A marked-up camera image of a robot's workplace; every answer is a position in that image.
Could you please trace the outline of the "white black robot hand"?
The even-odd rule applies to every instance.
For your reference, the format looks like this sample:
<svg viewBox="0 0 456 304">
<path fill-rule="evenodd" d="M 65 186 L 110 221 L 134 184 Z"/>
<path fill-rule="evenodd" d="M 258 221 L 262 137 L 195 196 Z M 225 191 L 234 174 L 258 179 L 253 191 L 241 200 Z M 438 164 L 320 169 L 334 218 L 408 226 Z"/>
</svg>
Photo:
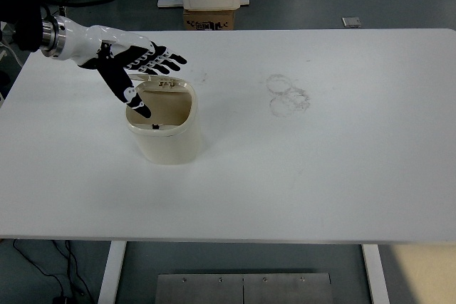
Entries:
<svg viewBox="0 0 456 304">
<path fill-rule="evenodd" d="M 85 27 L 67 18 L 63 22 L 66 38 L 58 58 L 98 71 L 116 98 L 144 118 L 152 116 L 151 110 L 126 71 L 167 75 L 187 63 L 169 48 L 133 32 L 99 25 Z"/>
</svg>

